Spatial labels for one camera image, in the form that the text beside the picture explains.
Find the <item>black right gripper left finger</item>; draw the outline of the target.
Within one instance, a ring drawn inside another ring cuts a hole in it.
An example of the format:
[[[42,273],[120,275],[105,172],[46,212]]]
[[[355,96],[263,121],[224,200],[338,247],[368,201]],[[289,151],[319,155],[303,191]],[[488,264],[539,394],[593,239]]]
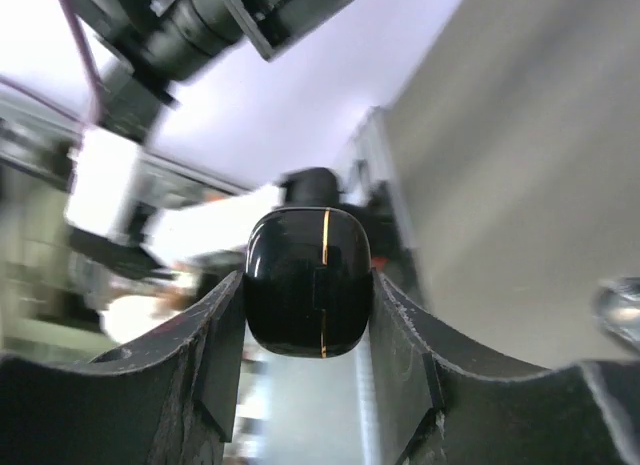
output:
[[[89,362],[1,355],[4,464],[219,464],[233,432],[242,275]]]

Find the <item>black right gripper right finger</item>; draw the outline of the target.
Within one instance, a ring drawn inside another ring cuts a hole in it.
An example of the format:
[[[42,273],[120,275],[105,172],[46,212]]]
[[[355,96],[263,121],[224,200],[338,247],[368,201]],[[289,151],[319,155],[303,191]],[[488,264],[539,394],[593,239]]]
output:
[[[639,366],[544,369],[503,355],[374,277],[369,324],[385,464],[635,464]]]

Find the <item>glossy black earbud charging case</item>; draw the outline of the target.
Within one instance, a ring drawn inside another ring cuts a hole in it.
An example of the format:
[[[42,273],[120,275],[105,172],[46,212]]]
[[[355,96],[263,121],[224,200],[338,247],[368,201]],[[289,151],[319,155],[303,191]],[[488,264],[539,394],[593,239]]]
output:
[[[261,346],[303,358],[343,355],[371,314],[368,237],[344,210],[277,209],[251,233],[243,282],[247,322]]]

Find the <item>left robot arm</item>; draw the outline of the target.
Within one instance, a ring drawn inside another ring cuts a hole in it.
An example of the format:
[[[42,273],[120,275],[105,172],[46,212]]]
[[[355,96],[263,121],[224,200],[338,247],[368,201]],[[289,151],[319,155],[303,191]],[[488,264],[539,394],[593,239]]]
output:
[[[92,74],[97,108],[76,152],[64,212],[73,251],[119,276],[169,279],[174,265],[244,246],[272,209],[342,207],[336,174],[324,167],[289,172],[235,196],[234,238],[203,230],[222,207],[163,210],[143,203],[147,139],[184,82],[248,40],[270,60],[354,0],[60,0],[72,22],[95,30],[115,63]]]

